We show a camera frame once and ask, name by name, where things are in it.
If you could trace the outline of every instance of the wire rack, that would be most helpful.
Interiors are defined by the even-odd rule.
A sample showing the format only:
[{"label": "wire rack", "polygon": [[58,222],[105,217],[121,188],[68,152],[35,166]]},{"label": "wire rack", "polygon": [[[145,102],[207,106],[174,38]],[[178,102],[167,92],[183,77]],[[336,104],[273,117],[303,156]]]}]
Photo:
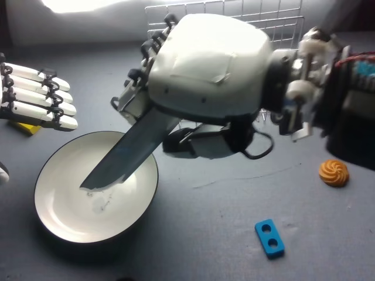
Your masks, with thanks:
[{"label": "wire rack", "polygon": [[215,13],[231,16],[263,30],[273,47],[296,49],[304,28],[302,0],[207,0],[145,8],[148,36],[166,27],[164,17],[174,13],[177,18],[190,13]]}]

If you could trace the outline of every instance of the round plate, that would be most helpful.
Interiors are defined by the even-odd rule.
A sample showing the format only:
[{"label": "round plate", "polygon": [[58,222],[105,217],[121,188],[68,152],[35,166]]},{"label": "round plate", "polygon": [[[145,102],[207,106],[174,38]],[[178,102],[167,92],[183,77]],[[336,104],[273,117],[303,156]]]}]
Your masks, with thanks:
[{"label": "round plate", "polygon": [[35,206],[56,236],[78,243],[102,241],[129,228],[150,205],[159,177],[152,155],[124,183],[99,192],[79,188],[122,136],[83,135],[62,146],[44,165],[36,182]]}]

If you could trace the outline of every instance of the blue rectangular object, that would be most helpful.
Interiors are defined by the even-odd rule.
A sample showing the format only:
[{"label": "blue rectangular object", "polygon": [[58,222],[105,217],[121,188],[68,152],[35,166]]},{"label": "blue rectangular object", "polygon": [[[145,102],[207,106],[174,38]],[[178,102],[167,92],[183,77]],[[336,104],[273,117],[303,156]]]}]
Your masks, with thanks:
[{"label": "blue rectangular object", "polygon": [[274,259],[284,254],[284,243],[271,219],[256,223],[255,231],[269,259]]}]

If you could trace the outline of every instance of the gray tabletop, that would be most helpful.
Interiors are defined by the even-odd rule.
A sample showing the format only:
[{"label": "gray tabletop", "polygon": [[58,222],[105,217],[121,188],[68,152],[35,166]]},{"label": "gray tabletop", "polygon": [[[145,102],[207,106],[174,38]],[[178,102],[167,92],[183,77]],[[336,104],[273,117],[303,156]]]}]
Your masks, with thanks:
[{"label": "gray tabletop", "polygon": [[[347,38],[357,51],[375,46],[373,34]],[[373,280],[375,173],[349,164],[347,187],[330,188],[318,176],[320,163],[331,158],[319,132],[292,143],[262,119],[257,128],[275,139],[267,157],[182,160],[158,148],[158,192],[130,231],[93,247],[57,240],[35,212],[38,173],[73,138],[129,128],[109,101],[121,93],[128,70],[139,65],[138,44],[10,54],[14,63],[54,68],[70,83],[79,128],[70,133],[41,129],[28,138],[0,123],[0,160],[11,173],[0,189],[1,281]],[[267,145],[257,138],[251,151]],[[285,244],[285,256],[274,261],[266,258],[254,231],[254,224],[267,218]]]}]

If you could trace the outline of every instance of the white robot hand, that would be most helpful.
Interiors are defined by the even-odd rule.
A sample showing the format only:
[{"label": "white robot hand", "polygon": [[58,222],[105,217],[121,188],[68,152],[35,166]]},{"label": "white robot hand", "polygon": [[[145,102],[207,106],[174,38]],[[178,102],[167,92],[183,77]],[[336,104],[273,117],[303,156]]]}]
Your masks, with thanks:
[{"label": "white robot hand", "polygon": [[78,127],[69,84],[51,70],[37,71],[5,62],[0,54],[0,119],[59,131]]}]

